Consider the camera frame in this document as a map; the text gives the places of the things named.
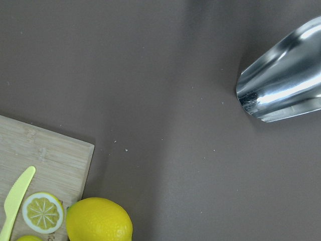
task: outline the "lemon slice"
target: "lemon slice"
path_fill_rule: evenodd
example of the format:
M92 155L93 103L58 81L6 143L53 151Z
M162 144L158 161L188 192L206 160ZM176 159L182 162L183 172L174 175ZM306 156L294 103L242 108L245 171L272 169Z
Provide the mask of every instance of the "lemon slice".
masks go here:
M26 224L39 233L56 231L64 220L64 209L61 202L48 192L37 192L30 195L22 207Z
M27 235L20 237L16 241L42 241L42 239L33 235Z

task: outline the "metal scoop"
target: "metal scoop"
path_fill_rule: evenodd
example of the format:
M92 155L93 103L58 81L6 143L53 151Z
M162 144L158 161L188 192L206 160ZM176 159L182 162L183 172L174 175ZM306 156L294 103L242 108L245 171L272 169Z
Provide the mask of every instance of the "metal scoop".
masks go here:
M321 17L294 30L244 70L236 93L243 108L264 122L321 109Z

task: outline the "lemon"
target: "lemon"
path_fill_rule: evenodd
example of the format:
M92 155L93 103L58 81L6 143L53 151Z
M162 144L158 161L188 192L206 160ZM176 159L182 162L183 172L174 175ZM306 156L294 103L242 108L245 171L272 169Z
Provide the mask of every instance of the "lemon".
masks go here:
M41 238L33 236L33 235L26 235L22 236L17 241L43 241Z
M70 241L131 241L132 223L127 212L105 198L90 197L67 210Z
M39 233L56 231L64 220L61 202L48 192L30 195L23 204L22 214L26 224Z

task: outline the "yellow plastic knife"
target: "yellow plastic knife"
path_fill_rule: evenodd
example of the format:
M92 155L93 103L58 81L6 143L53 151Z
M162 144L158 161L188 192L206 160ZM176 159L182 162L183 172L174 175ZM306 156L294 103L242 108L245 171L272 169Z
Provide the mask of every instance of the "yellow plastic knife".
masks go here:
M6 221L0 233L0 241L9 241L20 204L35 172L35 167L28 167L16 180L8 193L5 200Z

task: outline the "wooden cutting board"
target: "wooden cutting board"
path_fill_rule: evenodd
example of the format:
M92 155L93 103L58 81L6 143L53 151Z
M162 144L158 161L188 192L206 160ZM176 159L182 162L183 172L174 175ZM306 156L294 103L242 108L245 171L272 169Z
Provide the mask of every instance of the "wooden cutting board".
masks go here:
M66 208L80 200L86 182L94 146L61 134L0 115L0 227L5 222L4 202L16 179L30 165L36 173L23 201L31 194L54 194ZM52 234L40 234L24 222L20 210L11 240L36 235L43 241L67 241L65 220Z

